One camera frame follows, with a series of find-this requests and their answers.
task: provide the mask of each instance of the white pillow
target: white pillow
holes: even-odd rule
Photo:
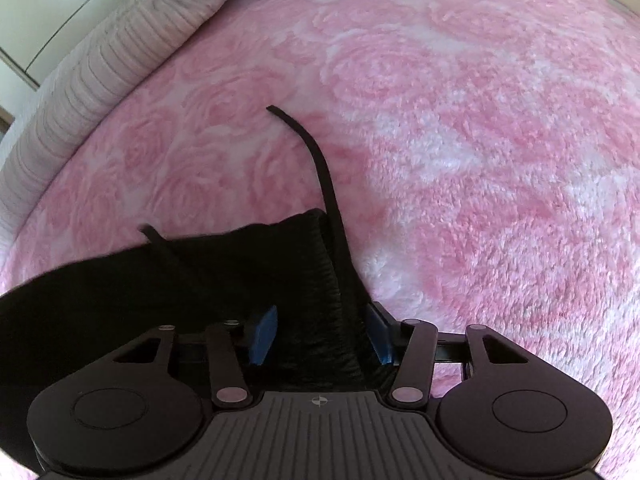
[[[75,150],[225,1],[130,0],[47,77],[0,150],[0,265]]]

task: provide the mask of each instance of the metal rivet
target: metal rivet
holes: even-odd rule
[[[235,386],[228,386],[227,388],[222,388],[216,392],[216,397],[221,402],[229,402],[233,404],[234,402],[242,402],[249,396],[249,393],[244,388],[237,388]]]
[[[410,386],[402,386],[401,388],[396,388],[391,393],[391,396],[397,400],[398,402],[418,402],[422,400],[424,395],[418,388],[412,388]]]

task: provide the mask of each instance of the white wall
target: white wall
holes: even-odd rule
[[[0,106],[17,117],[34,91],[0,59]]]

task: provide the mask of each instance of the black cloth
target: black cloth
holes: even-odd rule
[[[393,367],[380,365],[367,338],[370,298],[324,158],[317,145],[310,150],[330,215],[311,210],[176,240],[147,229],[152,243],[52,270],[0,298],[0,447],[38,470],[26,415],[39,391],[154,326],[197,333],[273,304],[278,333],[259,372],[247,375],[250,387],[386,391]]]

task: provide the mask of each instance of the fluffy carpet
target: fluffy carpet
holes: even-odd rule
[[[487,324],[595,390],[615,424],[599,471],[638,478],[639,87],[640,23],[605,0],[230,0],[69,161],[3,288],[142,243],[144,222],[321,205],[276,104],[324,150],[372,295]]]

